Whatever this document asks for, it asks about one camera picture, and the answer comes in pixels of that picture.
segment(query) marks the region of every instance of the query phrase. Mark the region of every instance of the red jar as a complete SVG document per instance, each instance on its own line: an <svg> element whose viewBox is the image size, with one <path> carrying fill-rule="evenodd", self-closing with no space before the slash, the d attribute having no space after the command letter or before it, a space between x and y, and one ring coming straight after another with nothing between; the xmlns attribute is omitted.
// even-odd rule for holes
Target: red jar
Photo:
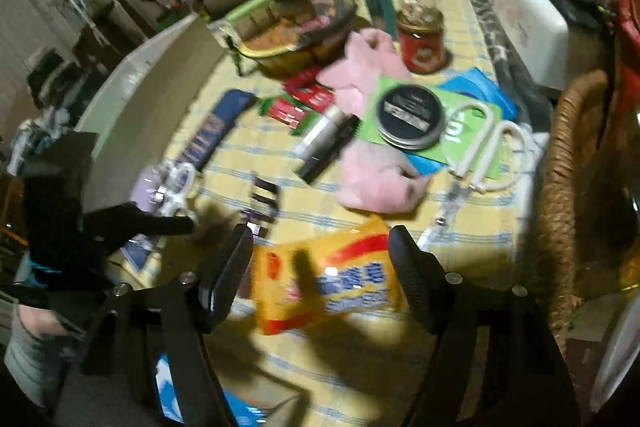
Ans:
<svg viewBox="0 0 640 427"><path fill-rule="evenodd" d="M433 23L425 26L408 24L401 13L397 16L402 61L413 73L434 73L447 62L444 17L441 12L436 13Z"/></svg>

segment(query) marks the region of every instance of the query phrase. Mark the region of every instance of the yellow checkered tablecloth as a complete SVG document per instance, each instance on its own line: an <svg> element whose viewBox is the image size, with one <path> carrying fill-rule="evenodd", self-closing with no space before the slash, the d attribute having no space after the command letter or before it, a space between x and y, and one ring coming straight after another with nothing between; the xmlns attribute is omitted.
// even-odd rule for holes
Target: yellow checkered tablecloth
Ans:
<svg viewBox="0 0 640 427"><path fill-rule="evenodd" d="M445 70L417 77L416 81L436 86L473 67L495 79L469 0L437 0L437 3L444 13L445 42L453 61ZM359 15L367 16L363 2ZM178 156L221 94L230 88L253 91L261 98L281 91L279 83L259 73L236 77L231 60L225 57L176 130L166 156ZM261 118L255 109L244 113L207 165L196 206L204 209L213 205L222 215L245 208L255 173L282 189L281 212L268 235L268 244L298 241L363 222L365 213L346 210L335 201L333 192L340 183L338 162L313 187L293 174L290 151L296 139L287 131L284 124ZM502 166L507 170L512 158L504 149ZM439 172L418 209L407 216L388 216L389 227L405 225L417 239L430 225L450 181L446 172ZM515 230L511 189L473 194L434 253L446 270L489 281L493 286L504 285L510 276ZM190 255L187 244L183 242L180 248L171 249L180 251L182 261ZM138 279L144 285L151 284L161 265L173 262L166 251L163 259L154 255ZM253 317L251 301L236 299L229 319L207 342L212 349L225 349L268 375L308 390L310 403L305 427L399 425L433 346L433 338L406 313L351 314L305 331L287 331L270 337L255 330Z"/></svg>

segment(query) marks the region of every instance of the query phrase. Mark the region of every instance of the green card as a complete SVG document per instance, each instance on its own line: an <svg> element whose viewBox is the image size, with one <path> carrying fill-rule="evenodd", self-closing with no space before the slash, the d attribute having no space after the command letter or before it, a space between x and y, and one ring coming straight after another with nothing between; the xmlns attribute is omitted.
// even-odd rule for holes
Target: green card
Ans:
<svg viewBox="0 0 640 427"><path fill-rule="evenodd" d="M358 128L358 138L361 140L372 142L372 143L380 143L387 144L385 139L380 136L378 132L378 122L376 119L376 107L378 105L378 100L380 97L386 93L389 89L399 86L402 82L394 78L389 78L388 76L381 75L378 79L378 85L376 86L376 90L371 93L369 97L369 105L362 117L362 123ZM456 92L445 91L442 89L437 89L436 87L429 87L433 94L435 94L439 99L442 107L445 110L447 116L451 110L455 107L462 105L463 103L468 102L469 100L473 100L469 96L465 96L463 94L458 94ZM494 113L494 121L497 123L502 120L502 110L497 105L493 103L483 102L491 109ZM446 133L446 148L447 154L449 157L455 161L456 163L462 160L462 156L465 154L466 149L471 144L473 137L480 131L482 126L484 125L484 114L475 109L467 109L460 112L459 117L453 121L449 128L444 132ZM418 156L422 156L423 158L428 158L430 160L435 160L436 162L446 163L447 160L444 157L444 153L442 152L442 146L440 142L437 142L429 149L424 149L422 151L406 151L411 154L417 154ZM499 155L496 154L494 159L489 165L489 170L486 175L488 178L492 180L497 180L500 177L500 158ZM476 163L481 158L481 153L476 155L474 162L471 165L471 170L476 168Z"/></svg>

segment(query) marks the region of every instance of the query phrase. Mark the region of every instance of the pink fabric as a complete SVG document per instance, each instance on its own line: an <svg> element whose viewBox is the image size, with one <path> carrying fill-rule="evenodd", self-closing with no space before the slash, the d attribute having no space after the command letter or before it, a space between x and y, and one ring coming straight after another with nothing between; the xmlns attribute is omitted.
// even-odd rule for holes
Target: pink fabric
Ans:
<svg viewBox="0 0 640 427"><path fill-rule="evenodd" d="M410 212L424 197L430 176L420 177L406 156L388 145L354 139L341 155L338 203L380 214Z"/></svg>
<svg viewBox="0 0 640 427"><path fill-rule="evenodd" d="M316 80L335 90L335 103L346 114L362 118L367 98L381 74L413 82L411 73L396 54L389 34L375 28L352 32L344 58L322 70Z"/></svg>

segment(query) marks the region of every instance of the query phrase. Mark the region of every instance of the yellow snack package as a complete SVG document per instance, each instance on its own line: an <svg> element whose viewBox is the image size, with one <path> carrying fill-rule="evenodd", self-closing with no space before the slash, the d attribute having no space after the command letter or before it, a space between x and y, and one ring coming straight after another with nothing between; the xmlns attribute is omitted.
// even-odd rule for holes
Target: yellow snack package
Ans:
<svg viewBox="0 0 640 427"><path fill-rule="evenodd" d="M328 315L398 310L402 293L375 216L312 239L254 249L253 296L262 333L302 328Z"/></svg>

